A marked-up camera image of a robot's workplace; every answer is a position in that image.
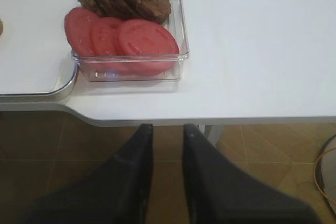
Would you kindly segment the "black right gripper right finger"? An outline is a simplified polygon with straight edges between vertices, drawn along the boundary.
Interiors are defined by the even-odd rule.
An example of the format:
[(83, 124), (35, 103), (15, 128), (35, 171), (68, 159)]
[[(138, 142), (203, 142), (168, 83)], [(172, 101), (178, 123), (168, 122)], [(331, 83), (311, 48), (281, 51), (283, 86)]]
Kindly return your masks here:
[(305, 202), (245, 173), (196, 125), (183, 127), (182, 168), (191, 223), (320, 223)]

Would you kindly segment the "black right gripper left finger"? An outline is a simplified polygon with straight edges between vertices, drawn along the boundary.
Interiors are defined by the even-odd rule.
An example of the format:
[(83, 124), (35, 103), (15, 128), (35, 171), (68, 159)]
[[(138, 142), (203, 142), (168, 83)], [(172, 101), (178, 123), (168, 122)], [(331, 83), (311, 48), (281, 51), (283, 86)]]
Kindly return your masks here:
[(104, 164), (40, 199), (27, 223), (145, 223), (153, 175), (153, 126), (142, 124)]

